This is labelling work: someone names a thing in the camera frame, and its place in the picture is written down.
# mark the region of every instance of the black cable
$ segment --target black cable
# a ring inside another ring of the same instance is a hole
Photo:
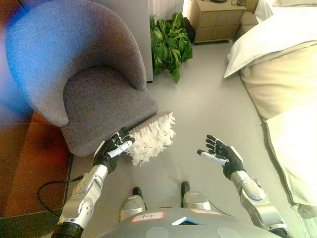
[[[247,6],[246,0],[236,0],[236,3],[233,3],[234,0],[231,0],[231,5],[233,6]]]
[[[44,207],[46,210],[48,210],[50,213],[52,213],[54,216],[57,216],[58,218],[60,217],[58,214],[56,214],[54,211],[52,211],[47,205],[44,204],[44,202],[41,200],[40,198],[40,192],[42,190],[43,187],[49,185],[49,184],[54,184],[54,183],[70,183],[70,182],[75,182],[78,180],[81,180],[84,176],[78,176],[77,178],[71,179],[71,180],[60,180],[60,181],[50,181],[50,182],[46,182],[44,183],[42,186],[40,186],[40,188],[38,189],[37,193],[36,193],[36,198],[38,200],[38,202],[40,203],[40,205],[42,207]]]

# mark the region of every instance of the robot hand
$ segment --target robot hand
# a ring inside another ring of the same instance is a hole
[[[117,131],[109,140],[103,141],[94,155],[94,165],[105,165],[108,173],[117,166],[118,156],[128,149],[135,139],[129,136],[125,127]]]
[[[206,139],[208,152],[198,150],[200,156],[211,159],[223,166],[224,175],[230,179],[231,174],[235,171],[245,171],[243,159],[233,146],[227,146],[217,137],[207,135]]]

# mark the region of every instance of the nightstand drawer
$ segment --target nightstand drawer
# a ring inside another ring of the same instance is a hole
[[[236,25],[239,22],[243,10],[220,11],[216,26]]]
[[[236,30],[236,25],[217,26],[213,28],[211,40],[214,39],[230,39]]]
[[[211,40],[213,27],[200,27],[197,29],[195,42]]]
[[[217,11],[202,12],[198,27],[214,26],[217,21]]]

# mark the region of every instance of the armchair backrest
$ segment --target armchair backrest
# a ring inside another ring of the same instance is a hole
[[[82,70],[107,65],[135,88],[146,85],[132,33],[113,11],[89,0],[52,0],[32,8],[8,28],[6,53],[30,106],[60,127],[68,123],[64,86]]]

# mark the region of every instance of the potted plant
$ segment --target potted plant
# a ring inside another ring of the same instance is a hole
[[[154,16],[150,22],[154,74],[168,69],[178,83],[180,65],[193,57],[192,44],[184,28],[183,14],[175,12],[171,21]]]

